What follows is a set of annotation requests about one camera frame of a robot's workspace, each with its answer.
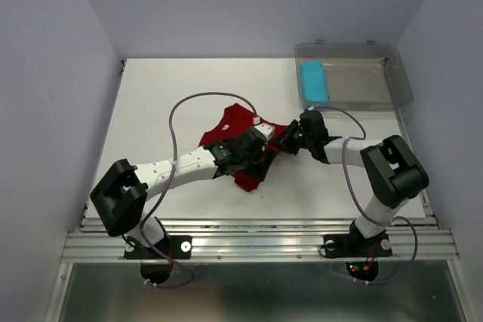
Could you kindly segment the red t shirt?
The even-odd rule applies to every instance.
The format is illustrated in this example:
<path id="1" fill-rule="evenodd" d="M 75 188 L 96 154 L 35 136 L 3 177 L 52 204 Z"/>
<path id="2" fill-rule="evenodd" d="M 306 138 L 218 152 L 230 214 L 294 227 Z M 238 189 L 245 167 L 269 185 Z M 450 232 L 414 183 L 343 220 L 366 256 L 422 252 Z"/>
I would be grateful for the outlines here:
<path id="1" fill-rule="evenodd" d="M 220 123 L 212 130 L 205 132 L 199 145 L 208 150 L 214 156 L 217 170 L 214 176 L 232 176 L 235 184 L 246 192 L 257 189 L 258 182 L 245 175 L 245 169 L 250 167 L 242 160 L 241 147 L 237 137 L 245 130 L 254 126 L 254 113 L 245 107 L 235 103 L 224 109 Z M 280 148 L 267 144 L 266 157 L 261 161 L 273 162 Z"/>

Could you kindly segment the clear plastic bin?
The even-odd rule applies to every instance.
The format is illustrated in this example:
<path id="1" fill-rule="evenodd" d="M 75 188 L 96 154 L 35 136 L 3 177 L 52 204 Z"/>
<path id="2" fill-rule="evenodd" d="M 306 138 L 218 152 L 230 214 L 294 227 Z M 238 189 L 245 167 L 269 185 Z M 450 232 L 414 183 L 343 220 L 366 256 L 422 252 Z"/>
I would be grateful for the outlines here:
<path id="1" fill-rule="evenodd" d="M 392 111 L 411 104 L 413 91 L 398 50 L 388 44 L 302 43 L 295 47 L 297 86 L 303 108 L 328 106 L 355 111 Z M 300 65 L 323 63 L 329 101 L 303 98 Z"/>

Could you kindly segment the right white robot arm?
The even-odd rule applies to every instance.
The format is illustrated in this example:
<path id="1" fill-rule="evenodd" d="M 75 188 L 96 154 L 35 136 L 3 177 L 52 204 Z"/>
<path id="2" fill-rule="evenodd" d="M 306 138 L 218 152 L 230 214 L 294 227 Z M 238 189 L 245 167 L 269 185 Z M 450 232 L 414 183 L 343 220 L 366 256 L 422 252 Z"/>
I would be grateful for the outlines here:
<path id="1" fill-rule="evenodd" d="M 400 209 L 429 185 L 427 172 L 401 136 L 332 136 L 322 113 L 315 110 L 304 111 L 271 144 L 288 154 L 305 149 L 323 164 L 339 164 L 346 179 L 350 166 L 365 170 L 373 195 L 366 207 L 355 203 L 360 215 L 348 233 L 325 237 L 321 248 L 328 258 L 365 255 L 382 247 L 389 240 L 386 229 Z"/>

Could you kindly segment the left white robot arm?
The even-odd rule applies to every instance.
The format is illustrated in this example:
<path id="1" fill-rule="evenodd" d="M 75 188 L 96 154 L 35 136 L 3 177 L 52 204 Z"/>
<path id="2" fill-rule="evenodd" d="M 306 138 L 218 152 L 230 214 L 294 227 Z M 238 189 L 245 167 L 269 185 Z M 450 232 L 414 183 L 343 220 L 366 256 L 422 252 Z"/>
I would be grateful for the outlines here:
<path id="1" fill-rule="evenodd" d="M 168 190 L 191 182 L 232 176 L 261 163 L 275 128 L 261 123 L 240 135 L 200 146 L 172 159 L 133 165 L 116 161 L 90 193 L 103 226 L 110 237 L 125 236 L 141 244 L 152 257 L 162 256 L 170 237 L 164 226 L 145 212 L 145 204 Z"/>

